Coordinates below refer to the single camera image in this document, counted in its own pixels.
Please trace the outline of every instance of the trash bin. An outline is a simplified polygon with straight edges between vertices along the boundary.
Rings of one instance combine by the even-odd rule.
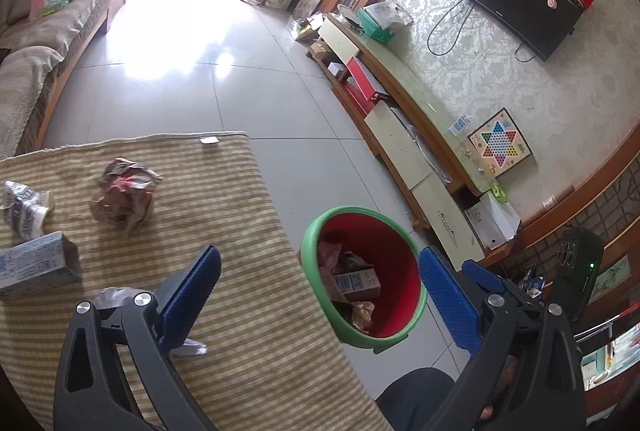
[[[340,243],[375,267],[380,296],[373,299],[369,335],[353,328],[334,307],[318,271],[318,242]],[[336,207],[316,218],[300,246],[300,263],[338,338],[380,353],[405,339],[424,312],[427,291],[420,281],[415,241],[395,221],[364,207]]]

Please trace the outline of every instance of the metal screw cap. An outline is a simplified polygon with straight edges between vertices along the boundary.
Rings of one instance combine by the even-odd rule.
[[[488,297],[487,301],[489,301],[489,304],[491,306],[495,306],[496,308],[504,306],[504,297],[499,296],[498,294],[491,294]]]
[[[562,307],[560,305],[556,305],[555,303],[551,303],[549,305],[549,312],[552,313],[555,316],[561,316],[562,315]]]
[[[133,299],[133,302],[138,306],[148,305],[151,302],[151,294],[148,294],[147,292],[142,292],[142,294],[138,294]]]
[[[76,306],[76,312],[79,314],[85,314],[89,310],[91,310],[91,304],[89,301],[82,301],[78,306]]]

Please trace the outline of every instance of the red box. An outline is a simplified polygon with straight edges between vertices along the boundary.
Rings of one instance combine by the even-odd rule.
[[[344,88],[347,90],[347,93],[351,95],[353,101],[360,108],[360,111],[364,116],[367,116],[371,110],[373,109],[373,102],[367,100],[366,97],[360,91],[360,88],[355,84],[353,77],[349,77],[347,81],[344,83]]]
[[[360,91],[365,99],[376,103],[379,99],[390,99],[391,96],[380,81],[373,76],[371,71],[364,65],[360,59],[354,57],[348,62],[347,68],[356,80]]]

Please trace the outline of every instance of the tile floor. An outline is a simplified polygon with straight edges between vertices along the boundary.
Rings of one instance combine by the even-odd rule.
[[[373,208],[412,231],[404,198],[290,36],[289,20],[240,0],[128,0],[82,55],[45,146],[243,130],[295,249],[306,226],[336,205]],[[343,348],[372,397],[417,367],[457,378],[468,359],[431,300],[393,348]]]

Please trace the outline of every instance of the sofa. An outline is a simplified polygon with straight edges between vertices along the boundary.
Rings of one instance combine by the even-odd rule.
[[[0,160],[39,149],[71,71],[98,30],[111,0],[69,0],[29,21],[31,0],[0,0]]]

